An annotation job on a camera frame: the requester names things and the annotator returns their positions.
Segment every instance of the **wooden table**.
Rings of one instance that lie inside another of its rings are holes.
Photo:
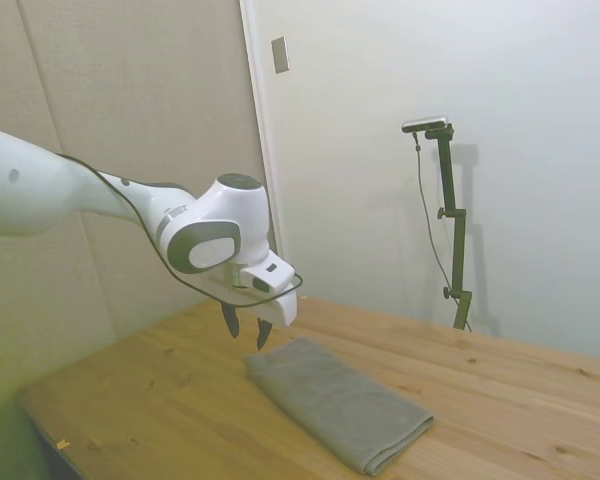
[[[300,300],[292,327],[436,415],[380,479],[600,479],[600,360]],[[86,478],[359,479],[248,379],[208,302],[26,389],[22,404]]]

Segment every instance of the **gray towel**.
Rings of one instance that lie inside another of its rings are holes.
[[[257,385],[354,470],[375,476],[427,430],[433,415],[307,338],[247,356]]]

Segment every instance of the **beige wall panel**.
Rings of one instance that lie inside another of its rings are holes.
[[[0,129],[57,149],[15,1],[0,0]],[[0,237],[0,479],[44,479],[14,393],[115,339],[77,214],[43,235]]]
[[[22,0],[64,152],[199,195],[214,178],[264,180],[237,0]],[[121,335],[201,299],[137,227],[87,216]]]

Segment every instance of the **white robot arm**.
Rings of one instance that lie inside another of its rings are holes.
[[[178,281],[222,303],[234,337],[236,308],[258,316],[258,349],[272,324],[295,319],[300,277],[269,249],[267,194],[251,177],[222,175],[196,199],[180,185],[98,172],[0,132],[0,235],[41,232],[74,210],[140,225]]]

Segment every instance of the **wire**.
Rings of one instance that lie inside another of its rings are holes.
[[[297,285],[294,285],[293,287],[291,287],[288,290],[285,290],[284,292],[281,292],[277,295],[274,295],[271,298],[265,298],[264,300],[260,300],[258,302],[253,302],[253,303],[247,303],[244,305],[238,305],[238,304],[234,304],[234,303],[229,303],[229,302],[225,302],[224,300],[222,300],[219,297],[216,297],[215,295],[212,295],[209,292],[206,292],[204,290],[202,290],[201,288],[196,287],[195,285],[190,284],[189,282],[187,282],[186,280],[181,279],[178,275],[176,275],[173,270],[171,270],[171,267],[169,266],[169,264],[166,262],[166,260],[162,257],[162,255],[160,254],[160,250],[158,249],[158,247],[156,246],[155,242],[153,241],[153,238],[151,236],[151,233],[149,232],[149,229],[147,228],[147,225],[144,223],[144,219],[142,218],[142,215],[140,215],[140,212],[138,211],[138,209],[136,208],[136,206],[133,204],[133,202],[131,200],[129,200],[129,198],[127,198],[126,195],[124,195],[121,191],[119,191],[116,187],[114,187],[111,182],[109,182],[109,180],[107,180],[106,178],[104,178],[102,176],[102,174],[96,170],[95,168],[93,168],[91,165],[89,165],[88,163],[72,157],[71,155],[64,155],[62,153],[57,153],[56,155],[59,155],[60,157],[63,157],[67,160],[70,160],[74,163],[77,163],[78,165],[83,166],[84,168],[86,168],[87,170],[89,170],[91,173],[93,173],[102,183],[104,183],[106,186],[108,186],[111,190],[113,190],[115,193],[117,193],[118,195],[120,195],[120,197],[122,197],[122,199],[127,202],[129,204],[129,206],[131,207],[131,209],[133,210],[133,212],[136,214],[136,216],[138,217],[138,220],[140,220],[140,225],[142,226],[142,230],[144,231],[145,235],[147,236],[147,239],[149,240],[149,243],[151,243],[151,246],[153,247],[153,250],[156,252],[156,254],[158,255],[158,258],[160,259],[160,261],[162,262],[162,264],[164,265],[164,268],[167,269],[167,271],[169,272],[169,274],[176,279],[178,282],[180,282],[181,284],[195,290],[196,292],[202,293],[204,295],[206,295],[209,298],[212,298],[220,303],[224,303],[226,305],[229,305],[231,307],[234,308],[250,308],[250,307],[256,307],[258,305],[263,305],[265,303],[269,303],[269,302],[273,302],[274,300],[277,300],[278,298],[291,293],[295,290],[297,290],[298,288],[300,288],[300,286],[304,283],[304,279],[296,272],[294,272],[294,277],[298,279],[299,283]]]
[[[442,262],[440,261],[440,256],[438,255],[438,249],[436,248],[435,243],[433,242],[433,233],[431,233],[431,220],[429,220],[429,209],[427,208],[427,201],[424,198],[424,189],[422,188],[422,161],[420,160],[420,150],[422,147],[420,146],[420,142],[418,142],[418,134],[413,132],[413,139],[416,141],[416,154],[418,155],[418,187],[420,188],[420,198],[422,199],[422,207],[424,208],[424,218],[427,220],[427,232],[429,234],[429,243],[431,244],[431,249],[433,250],[433,255],[436,257],[436,262],[438,263],[438,267],[440,267],[440,271],[442,272],[442,276],[444,277],[444,281],[447,284],[447,288],[451,290],[451,282],[449,282],[449,277],[447,276],[447,272],[444,270],[442,266]],[[456,302],[456,306],[459,305],[458,300],[451,297],[454,302]],[[469,324],[469,320],[466,320],[467,328],[470,332],[473,332],[471,325]]]

